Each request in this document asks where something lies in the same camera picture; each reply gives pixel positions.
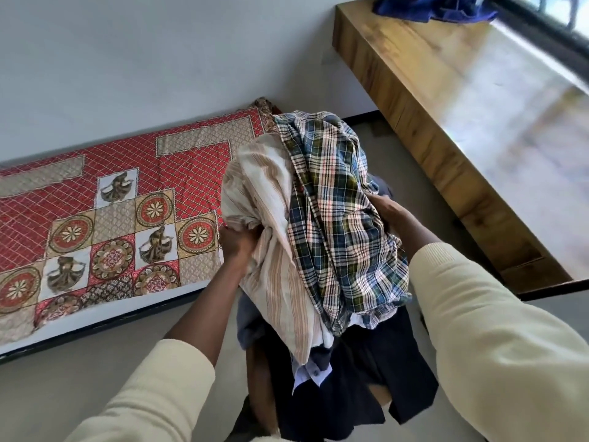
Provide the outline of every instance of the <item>plaid shirt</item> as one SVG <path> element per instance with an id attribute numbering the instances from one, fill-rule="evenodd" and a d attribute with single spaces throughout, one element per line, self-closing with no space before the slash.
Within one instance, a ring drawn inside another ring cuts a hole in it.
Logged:
<path id="1" fill-rule="evenodd" d="M 334 335 L 351 313 L 368 329 L 410 299 L 400 239 L 389 235 L 364 192 L 377 193 L 356 133 L 332 113 L 276 115 L 296 176 L 288 236 L 322 321 Z"/>

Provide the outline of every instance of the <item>wood grain panel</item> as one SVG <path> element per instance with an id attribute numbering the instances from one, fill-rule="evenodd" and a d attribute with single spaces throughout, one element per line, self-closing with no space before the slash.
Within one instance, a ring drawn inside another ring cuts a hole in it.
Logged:
<path id="1" fill-rule="evenodd" d="M 336 7 L 333 46 L 506 284 L 588 278 L 586 93 L 489 24 L 371 4 Z"/>

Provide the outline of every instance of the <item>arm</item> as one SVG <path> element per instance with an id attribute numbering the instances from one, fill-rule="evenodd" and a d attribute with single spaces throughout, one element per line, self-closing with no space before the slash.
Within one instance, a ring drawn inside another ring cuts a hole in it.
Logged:
<path id="1" fill-rule="evenodd" d="M 225 262 L 177 324 L 96 417 L 68 442 L 187 442 L 215 378 L 235 290 L 259 233 L 220 229 Z"/>
<path id="2" fill-rule="evenodd" d="M 492 441 L 589 440 L 585 340 L 523 304 L 392 200 L 372 201 L 411 258 L 439 382 L 454 408 Z"/>

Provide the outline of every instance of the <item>person's left arm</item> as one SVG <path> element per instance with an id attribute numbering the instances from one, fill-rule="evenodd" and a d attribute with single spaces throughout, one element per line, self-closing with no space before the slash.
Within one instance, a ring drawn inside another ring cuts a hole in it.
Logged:
<path id="1" fill-rule="evenodd" d="M 67 442 L 190 440 L 258 237 L 258 230 L 220 229 L 225 262 L 217 274 L 104 411 L 82 422 Z"/>

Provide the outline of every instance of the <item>person's right arm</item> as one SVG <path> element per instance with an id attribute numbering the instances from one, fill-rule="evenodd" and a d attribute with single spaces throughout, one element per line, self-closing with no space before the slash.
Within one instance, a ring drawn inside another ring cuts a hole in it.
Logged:
<path id="1" fill-rule="evenodd" d="M 407 210 L 370 200 L 401 238 L 454 408 L 490 441 L 589 441 L 589 345 L 522 303 Z"/>

